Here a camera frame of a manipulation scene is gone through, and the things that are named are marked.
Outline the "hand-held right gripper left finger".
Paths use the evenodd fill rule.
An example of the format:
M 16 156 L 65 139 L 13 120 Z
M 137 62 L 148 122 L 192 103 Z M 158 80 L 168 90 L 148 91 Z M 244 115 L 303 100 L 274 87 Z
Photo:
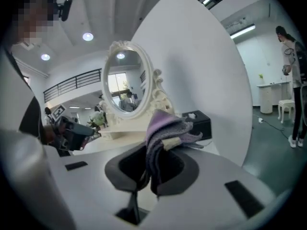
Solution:
M 96 213 L 139 225 L 149 214 L 138 192 L 145 170 L 145 145 L 126 146 L 64 158 L 68 189 L 74 199 L 97 207 Z

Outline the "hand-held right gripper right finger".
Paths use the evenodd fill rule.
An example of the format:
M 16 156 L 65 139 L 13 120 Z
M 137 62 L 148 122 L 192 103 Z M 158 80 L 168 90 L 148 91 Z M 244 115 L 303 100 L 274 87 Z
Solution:
M 143 221 L 145 230 L 238 230 L 248 219 L 225 187 L 240 181 L 264 206 L 271 189 L 232 161 L 197 149 L 181 149 L 199 166 L 196 181 L 182 194 L 162 196 Z

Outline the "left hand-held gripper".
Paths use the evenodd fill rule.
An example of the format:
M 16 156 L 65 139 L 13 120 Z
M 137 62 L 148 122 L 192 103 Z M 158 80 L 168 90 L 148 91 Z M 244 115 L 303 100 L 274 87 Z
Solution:
M 62 121 L 66 111 L 64 105 L 59 105 L 51 112 L 52 128 L 55 137 L 51 145 L 56 148 L 59 156 L 69 156 L 67 150 L 83 150 L 89 138 L 94 135 L 94 130 L 90 127 Z

